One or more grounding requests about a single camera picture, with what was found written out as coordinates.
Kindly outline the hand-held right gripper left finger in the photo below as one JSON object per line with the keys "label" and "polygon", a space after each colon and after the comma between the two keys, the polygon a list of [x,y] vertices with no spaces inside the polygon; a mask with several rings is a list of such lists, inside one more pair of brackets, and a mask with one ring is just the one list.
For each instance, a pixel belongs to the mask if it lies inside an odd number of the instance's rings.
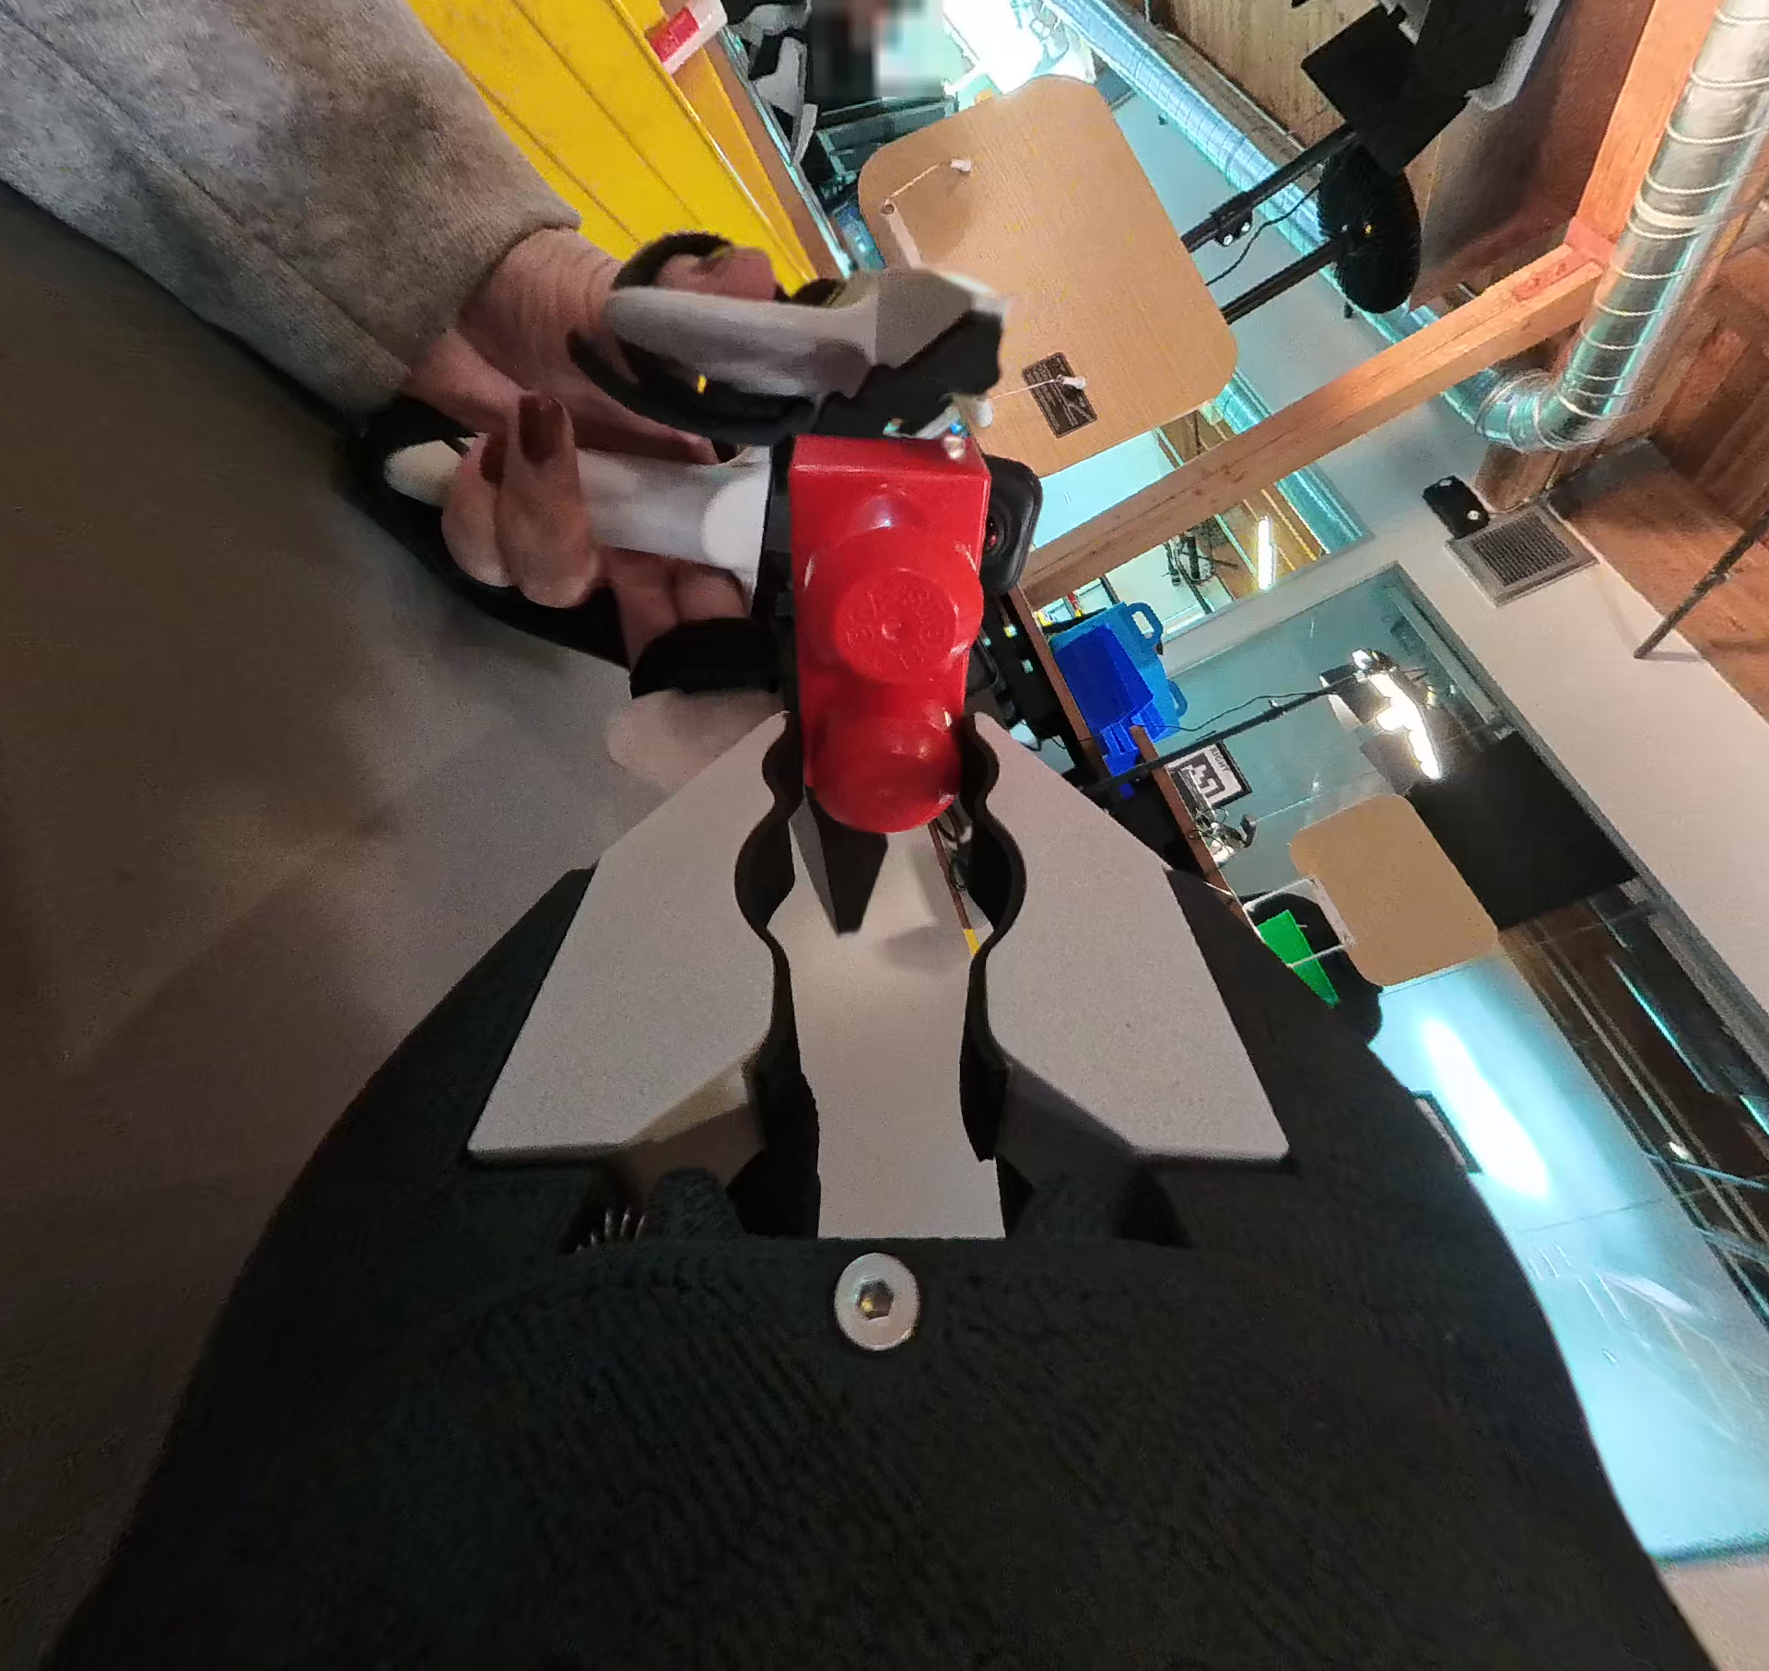
{"label": "hand-held right gripper left finger", "polygon": [[740,1168],[775,964],[736,895],[773,714],[603,850],[469,1135],[480,1162]]}

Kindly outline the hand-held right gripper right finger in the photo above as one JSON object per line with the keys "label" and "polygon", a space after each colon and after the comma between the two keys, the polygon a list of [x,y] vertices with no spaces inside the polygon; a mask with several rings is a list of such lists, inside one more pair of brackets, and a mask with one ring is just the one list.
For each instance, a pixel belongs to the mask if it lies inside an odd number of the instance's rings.
{"label": "hand-held right gripper right finger", "polygon": [[1287,1139],[1156,850],[987,716],[960,729],[960,1114],[1008,1166],[1275,1164]]}

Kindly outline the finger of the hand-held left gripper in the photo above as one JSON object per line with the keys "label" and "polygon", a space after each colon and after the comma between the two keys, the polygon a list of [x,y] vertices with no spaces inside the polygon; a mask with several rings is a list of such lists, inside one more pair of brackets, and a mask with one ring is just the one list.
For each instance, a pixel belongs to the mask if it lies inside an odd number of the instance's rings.
{"label": "finger of the hand-held left gripper", "polygon": [[871,904],[886,856],[886,835],[852,829],[833,818],[808,787],[792,810],[790,831],[829,929],[838,937],[854,935]]}
{"label": "finger of the hand-held left gripper", "polygon": [[819,438],[935,438],[1000,377],[1004,302],[962,277],[927,267],[865,273],[815,317],[834,352],[823,369]]}

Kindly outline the red toy brick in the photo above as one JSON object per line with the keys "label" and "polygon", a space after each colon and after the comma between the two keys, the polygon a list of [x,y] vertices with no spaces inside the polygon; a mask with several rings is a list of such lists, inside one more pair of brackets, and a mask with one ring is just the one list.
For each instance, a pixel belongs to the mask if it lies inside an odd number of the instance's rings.
{"label": "red toy brick", "polygon": [[990,477],[960,440],[794,442],[784,467],[802,779],[898,835],[956,797]]}

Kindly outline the yellow plastic bin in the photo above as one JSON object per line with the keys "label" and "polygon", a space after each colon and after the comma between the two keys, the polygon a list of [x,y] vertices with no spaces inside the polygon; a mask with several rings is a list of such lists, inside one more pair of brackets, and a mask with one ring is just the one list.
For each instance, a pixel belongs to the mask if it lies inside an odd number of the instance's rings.
{"label": "yellow plastic bin", "polygon": [[405,0],[517,150],[623,259],[696,229],[761,250],[786,288],[838,256],[719,38],[665,71],[650,34],[688,0]]}

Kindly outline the person's left hand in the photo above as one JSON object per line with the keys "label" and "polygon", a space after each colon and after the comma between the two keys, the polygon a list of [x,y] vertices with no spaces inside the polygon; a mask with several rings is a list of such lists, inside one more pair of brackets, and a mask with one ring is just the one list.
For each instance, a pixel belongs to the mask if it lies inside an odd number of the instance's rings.
{"label": "person's left hand", "polygon": [[625,654],[686,621],[734,619],[746,596],[732,577],[598,541],[578,479],[578,450],[671,464],[711,464],[711,444],[630,413],[584,377],[569,342],[588,338],[627,375],[602,321],[619,263],[565,229],[515,244],[453,327],[411,365],[403,394],[478,442],[459,462],[440,529],[475,581],[571,608],[609,589]]}

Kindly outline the wooden panel with label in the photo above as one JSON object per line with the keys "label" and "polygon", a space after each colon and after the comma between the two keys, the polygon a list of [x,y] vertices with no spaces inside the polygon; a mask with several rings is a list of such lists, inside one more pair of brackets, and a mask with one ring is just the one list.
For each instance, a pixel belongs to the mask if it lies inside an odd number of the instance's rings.
{"label": "wooden panel with label", "polygon": [[1235,340],[1100,94],[1065,75],[879,148],[858,206],[890,265],[1004,304],[985,450],[1046,477],[1212,402]]}

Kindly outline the yellow tape strip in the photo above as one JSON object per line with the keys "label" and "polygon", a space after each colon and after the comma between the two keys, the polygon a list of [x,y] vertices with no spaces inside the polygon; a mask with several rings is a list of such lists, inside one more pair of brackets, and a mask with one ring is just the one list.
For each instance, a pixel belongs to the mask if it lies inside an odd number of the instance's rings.
{"label": "yellow tape strip", "polygon": [[948,893],[948,902],[956,914],[967,951],[975,956],[992,931],[992,922],[969,887],[971,820],[960,804],[952,802],[927,825],[927,835],[933,845],[938,877]]}

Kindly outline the green plastic bin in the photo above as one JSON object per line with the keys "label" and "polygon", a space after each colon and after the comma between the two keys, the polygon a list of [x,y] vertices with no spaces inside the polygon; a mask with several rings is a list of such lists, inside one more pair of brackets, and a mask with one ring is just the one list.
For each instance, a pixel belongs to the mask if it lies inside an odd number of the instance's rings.
{"label": "green plastic bin", "polygon": [[1341,1006],[1343,987],[1337,974],[1341,972],[1339,960],[1345,956],[1343,941],[1323,912],[1302,912],[1293,904],[1266,902],[1256,908],[1250,922],[1270,952],[1323,1004]]}

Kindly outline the plain wooden panel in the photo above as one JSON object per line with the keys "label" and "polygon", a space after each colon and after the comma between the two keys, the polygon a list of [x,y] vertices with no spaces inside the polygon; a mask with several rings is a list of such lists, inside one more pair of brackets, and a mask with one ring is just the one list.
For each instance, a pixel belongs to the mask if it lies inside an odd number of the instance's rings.
{"label": "plain wooden panel", "polygon": [[1497,951],[1491,914],[1400,795],[1314,820],[1291,837],[1289,858],[1345,935],[1358,976],[1379,989]]}

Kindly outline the blue plastic bin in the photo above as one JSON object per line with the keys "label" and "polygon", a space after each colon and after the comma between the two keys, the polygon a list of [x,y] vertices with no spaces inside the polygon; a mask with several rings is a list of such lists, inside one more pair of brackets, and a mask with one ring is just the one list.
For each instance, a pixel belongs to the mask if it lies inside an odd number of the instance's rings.
{"label": "blue plastic bin", "polygon": [[1185,696],[1164,671],[1162,621],[1148,604],[1114,602],[1044,637],[1106,772],[1141,758],[1133,729],[1152,743],[1181,731]]}

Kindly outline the studio light on stand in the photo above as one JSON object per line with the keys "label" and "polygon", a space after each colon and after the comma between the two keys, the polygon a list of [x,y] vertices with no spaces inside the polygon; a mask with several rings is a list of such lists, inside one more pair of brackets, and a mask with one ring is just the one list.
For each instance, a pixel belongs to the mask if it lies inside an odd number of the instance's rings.
{"label": "studio light on stand", "polygon": [[1158,772],[1169,772],[1183,756],[1223,745],[1233,737],[1266,727],[1320,702],[1331,702],[1350,729],[1372,727],[1377,733],[1400,737],[1414,770],[1435,781],[1443,777],[1445,764],[1431,735],[1425,712],[1427,695],[1418,696],[1412,691],[1414,687],[1427,689],[1420,671],[1400,668],[1385,652],[1358,648],[1350,664],[1327,671],[1316,687],[1287,696],[1264,696],[1264,706],[1244,720],[1216,721],[1202,731],[1185,729],[1181,731],[1185,743],[1177,748],[1158,748],[1150,758],[1102,775],[1081,791],[1092,798],[1106,798],[1142,783]]}

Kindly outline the black floor lamp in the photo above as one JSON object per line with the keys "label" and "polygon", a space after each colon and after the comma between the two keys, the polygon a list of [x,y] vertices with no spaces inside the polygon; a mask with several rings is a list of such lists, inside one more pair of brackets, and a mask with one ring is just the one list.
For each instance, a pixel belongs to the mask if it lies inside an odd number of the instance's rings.
{"label": "black floor lamp", "polygon": [[1422,232],[1410,184],[1402,171],[1387,169],[1368,152],[1350,121],[1341,121],[1258,182],[1216,204],[1181,232],[1181,246],[1191,250],[1202,244],[1229,244],[1235,238],[1250,240],[1262,225],[1256,221],[1262,206],[1308,173],[1318,173],[1310,194],[1296,200],[1281,217],[1287,219],[1312,202],[1318,242],[1302,250],[1289,267],[1221,304],[1219,315],[1225,323],[1235,325],[1323,269],[1333,273],[1341,304],[1364,313],[1395,311],[1414,288]]}

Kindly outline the black overhead light panel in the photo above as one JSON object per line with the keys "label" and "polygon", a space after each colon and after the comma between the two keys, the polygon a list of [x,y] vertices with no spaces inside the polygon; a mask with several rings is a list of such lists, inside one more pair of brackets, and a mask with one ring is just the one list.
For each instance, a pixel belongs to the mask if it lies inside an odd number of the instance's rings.
{"label": "black overhead light panel", "polygon": [[1398,175],[1468,105],[1497,111],[1516,96],[1562,3],[1373,0],[1300,69],[1356,146]]}

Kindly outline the vent grille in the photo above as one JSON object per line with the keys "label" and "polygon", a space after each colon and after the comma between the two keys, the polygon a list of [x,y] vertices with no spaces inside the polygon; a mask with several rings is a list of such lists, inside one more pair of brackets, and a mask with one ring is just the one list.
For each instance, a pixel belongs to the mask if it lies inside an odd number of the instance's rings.
{"label": "vent grille", "polygon": [[1493,608],[1597,564],[1579,535],[1543,506],[1491,515],[1481,527],[1449,539],[1447,554]]}

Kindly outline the wooden post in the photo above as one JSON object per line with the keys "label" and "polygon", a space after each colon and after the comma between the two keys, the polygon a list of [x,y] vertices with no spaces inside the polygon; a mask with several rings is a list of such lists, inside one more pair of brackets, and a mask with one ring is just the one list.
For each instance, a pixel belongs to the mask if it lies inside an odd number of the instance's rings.
{"label": "wooden post", "polygon": [[1581,240],[1514,269],[1420,333],[1212,444],[1110,510],[1035,548],[1017,587],[1033,606],[1110,573],[1250,492],[1579,321],[1603,273]]}

